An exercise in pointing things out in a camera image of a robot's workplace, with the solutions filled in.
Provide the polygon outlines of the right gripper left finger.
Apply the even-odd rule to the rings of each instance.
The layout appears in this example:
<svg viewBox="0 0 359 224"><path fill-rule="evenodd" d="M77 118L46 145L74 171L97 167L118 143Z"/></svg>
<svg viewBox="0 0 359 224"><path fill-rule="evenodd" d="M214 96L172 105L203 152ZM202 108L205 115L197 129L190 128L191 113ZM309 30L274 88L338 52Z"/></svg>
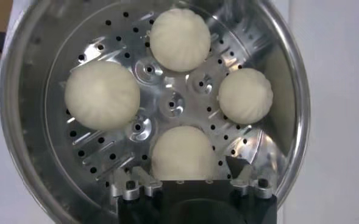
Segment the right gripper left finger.
<svg viewBox="0 0 359 224"><path fill-rule="evenodd" d="M113 198L133 201L140 198L141 189L144 190L144 195L153 197L162 186L162 181L149 175L141 166L133 167L130 173L119 168L112 175L110 194Z"/></svg>

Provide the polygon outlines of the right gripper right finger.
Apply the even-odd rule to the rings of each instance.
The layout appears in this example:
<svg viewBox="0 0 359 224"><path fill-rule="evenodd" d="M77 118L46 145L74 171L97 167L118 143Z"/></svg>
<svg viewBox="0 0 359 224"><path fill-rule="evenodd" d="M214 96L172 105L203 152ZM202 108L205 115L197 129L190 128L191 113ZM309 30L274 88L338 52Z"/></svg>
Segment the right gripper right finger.
<svg viewBox="0 0 359 224"><path fill-rule="evenodd" d="M252 193L257 198L268 200L273 196L268 179L256 177L254 168L246 159L226 156L226 163L232 176L230 184L242 197Z"/></svg>

